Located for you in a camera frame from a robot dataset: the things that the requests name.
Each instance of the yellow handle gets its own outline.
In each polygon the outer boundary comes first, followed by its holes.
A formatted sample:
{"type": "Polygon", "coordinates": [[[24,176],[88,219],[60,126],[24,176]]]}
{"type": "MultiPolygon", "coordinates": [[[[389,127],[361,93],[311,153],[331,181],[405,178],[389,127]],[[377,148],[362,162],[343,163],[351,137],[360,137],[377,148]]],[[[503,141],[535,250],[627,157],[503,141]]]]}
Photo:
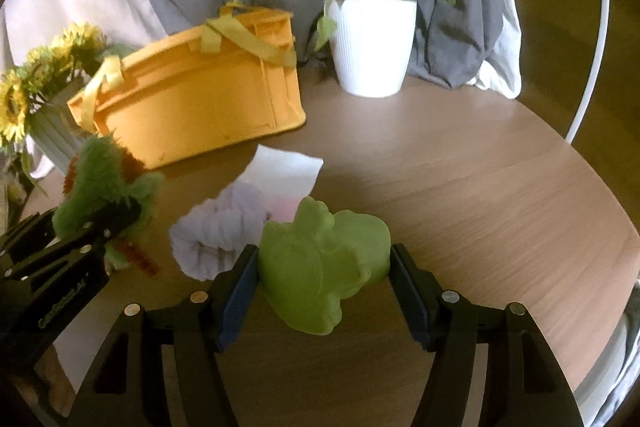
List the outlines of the yellow handle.
{"type": "Polygon", "coordinates": [[[257,10],[260,8],[244,6],[240,1],[231,1],[220,9],[220,17],[207,19],[202,31],[200,50],[203,53],[219,53],[222,37],[229,39],[245,51],[276,66],[294,68],[298,61],[294,50],[283,50],[256,37],[233,17],[234,8],[257,10]]]}
{"type": "Polygon", "coordinates": [[[94,114],[98,93],[109,92],[123,83],[124,78],[120,69],[120,57],[118,55],[106,57],[82,93],[82,104],[80,106],[80,127],[82,129],[90,133],[96,132],[94,114]]]}

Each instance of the green plush toy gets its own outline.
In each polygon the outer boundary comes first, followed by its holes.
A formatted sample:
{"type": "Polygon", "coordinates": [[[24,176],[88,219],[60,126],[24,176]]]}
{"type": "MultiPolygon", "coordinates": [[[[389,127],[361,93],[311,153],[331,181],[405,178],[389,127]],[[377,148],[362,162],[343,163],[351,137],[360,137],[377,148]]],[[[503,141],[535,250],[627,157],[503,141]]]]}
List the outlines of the green plush toy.
{"type": "Polygon", "coordinates": [[[106,245],[105,262],[108,269],[122,269],[131,261],[155,275],[158,268],[139,244],[153,216],[156,194],[163,179],[162,174],[147,171],[144,164],[119,147],[111,135],[89,137],[66,174],[65,201],[53,216],[56,235],[66,239],[105,204],[133,198],[140,204],[140,219],[106,245]]]}
{"type": "Polygon", "coordinates": [[[304,198],[293,223],[268,222],[258,250],[260,283],[291,328],[327,335],[342,319],[340,300],[383,280],[391,238],[377,217],[304,198]]]}

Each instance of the wooden table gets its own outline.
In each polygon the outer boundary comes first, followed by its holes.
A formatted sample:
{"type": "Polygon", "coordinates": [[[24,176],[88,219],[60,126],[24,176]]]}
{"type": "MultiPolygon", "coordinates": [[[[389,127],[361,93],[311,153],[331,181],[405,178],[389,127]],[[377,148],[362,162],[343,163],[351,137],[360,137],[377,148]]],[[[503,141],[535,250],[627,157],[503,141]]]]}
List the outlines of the wooden table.
{"type": "MultiPolygon", "coordinates": [[[[368,100],[315,71],[301,84],[306,125],[260,142],[324,158],[312,195],[334,212],[381,217],[443,287],[480,305],[523,302],[575,389],[640,267],[638,234],[590,166],[540,118],[492,92],[408,79],[398,95],[368,100]]],[[[233,181],[255,147],[163,169],[150,251],[164,276],[118,273],[63,333],[74,383],[124,305],[172,305],[206,286],[179,272],[166,231],[233,181]]],[[[410,424],[432,356],[409,336],[390,284],[364,288],[342,309],[334,333],[314,337],[287,328],[258,290],[240,339],[218,357],[240,425],[410,424]]]]}

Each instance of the wooden floor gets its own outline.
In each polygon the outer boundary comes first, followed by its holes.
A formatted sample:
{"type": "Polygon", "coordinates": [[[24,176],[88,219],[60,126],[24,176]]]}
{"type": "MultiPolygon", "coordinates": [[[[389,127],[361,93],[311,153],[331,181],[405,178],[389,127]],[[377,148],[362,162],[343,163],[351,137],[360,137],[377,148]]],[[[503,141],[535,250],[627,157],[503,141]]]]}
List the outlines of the wooden floor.
{"type": "MultiPolygon", "coordinates": [[[[516,0],[522,24],[520,101],[566,135],[587,81],[600,0],[516,0]]],[[[594,96],[574,147],[640,228],[640,0],[611,0],[594,96]]]]}

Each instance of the white cable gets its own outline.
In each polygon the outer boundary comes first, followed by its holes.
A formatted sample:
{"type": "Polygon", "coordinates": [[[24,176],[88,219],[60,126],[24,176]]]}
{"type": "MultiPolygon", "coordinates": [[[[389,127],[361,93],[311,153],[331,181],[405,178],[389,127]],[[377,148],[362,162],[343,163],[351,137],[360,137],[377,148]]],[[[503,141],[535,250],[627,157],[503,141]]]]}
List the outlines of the white cable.
{"type": "Polygon", "coordinates": [[[600,73],[600,64],[602,63],[602,55],[604,55],[604,45],[607,41],[607,28],[609,26],[609,3],[610,0],[602,0],[600,5],[600,28],[598,29],[598,39],[596,40],[596,50],[593,54],[593,62],[591,63],[591,71],[589,72],[589,80],[587,80],[587,86],[584,88],[582,94],[582,100],[580,100],[580,106],[575,113],[574,121],[569,127],[569,132],[564,139],[565,142],[571,143],[574,141],[575,134],[580,128],[582,118],[587,112],[593,89],[596,86],[596,80],[598,79],[598,73],[600,73]]]}

